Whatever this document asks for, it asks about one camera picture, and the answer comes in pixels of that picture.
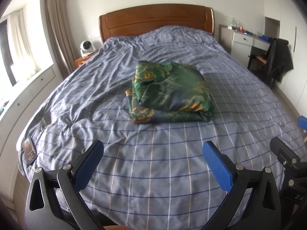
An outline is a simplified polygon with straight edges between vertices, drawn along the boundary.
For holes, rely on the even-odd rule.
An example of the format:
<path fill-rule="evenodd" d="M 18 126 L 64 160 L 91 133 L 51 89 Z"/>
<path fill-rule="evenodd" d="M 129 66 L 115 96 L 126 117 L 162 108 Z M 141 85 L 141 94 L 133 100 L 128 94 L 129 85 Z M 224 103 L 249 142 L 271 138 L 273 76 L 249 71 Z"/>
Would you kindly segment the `person's left hand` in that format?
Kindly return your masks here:
<path fill-rule="evenodd" d="M 104 226 L 104 228 L 105 230 L 133 230 L 124 225 L 110 225 L 110 226 Z"/>

